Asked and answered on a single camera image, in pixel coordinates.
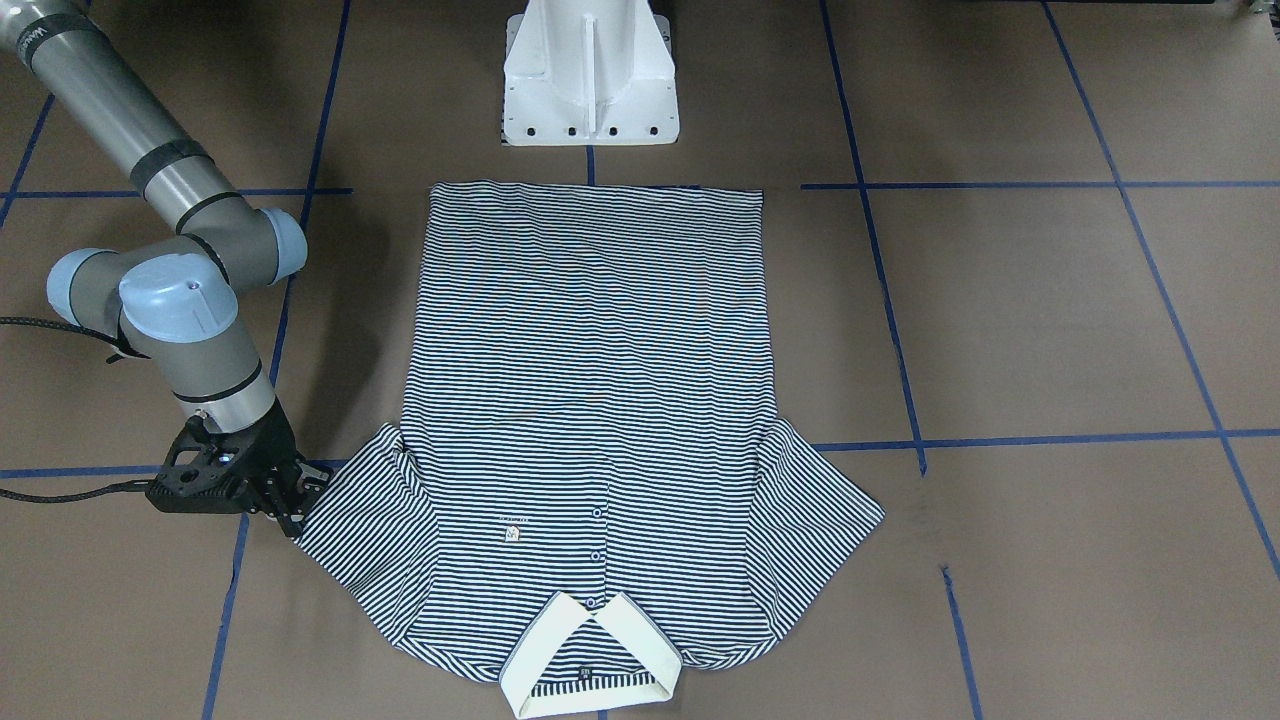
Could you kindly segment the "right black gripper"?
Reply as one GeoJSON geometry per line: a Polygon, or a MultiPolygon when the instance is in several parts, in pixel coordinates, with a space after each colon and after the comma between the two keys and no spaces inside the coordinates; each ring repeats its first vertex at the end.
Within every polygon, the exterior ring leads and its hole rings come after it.
{"type": "Polygon", "coordinates": [[[229,454],[230,461],[218,468],[220,480],[215,498],[206,509],[214,514],[266,512],[285,538],[297,539],[305,532],[305,512],[329,488],[333,470],[301,462],[294,432],[280,402],[255,424],[234,433],[212,433],[215,454],[229,454]]]}

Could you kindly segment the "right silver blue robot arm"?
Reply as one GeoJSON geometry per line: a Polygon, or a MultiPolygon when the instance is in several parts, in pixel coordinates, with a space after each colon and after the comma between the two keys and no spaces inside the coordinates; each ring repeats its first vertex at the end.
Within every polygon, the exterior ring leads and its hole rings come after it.
{"type": "Polygon", "coordinates": [[[83,1],[5,1],[3,50],[128,178],[165,233],[76,249],[45,281],[59,323],[151,363],[182,424],[154,475],[161,512],[248,514],[293,539],[332,482],[298,448],[243,295],[308,258],[298,220],[256,208],[115,49],[83,1]]]}

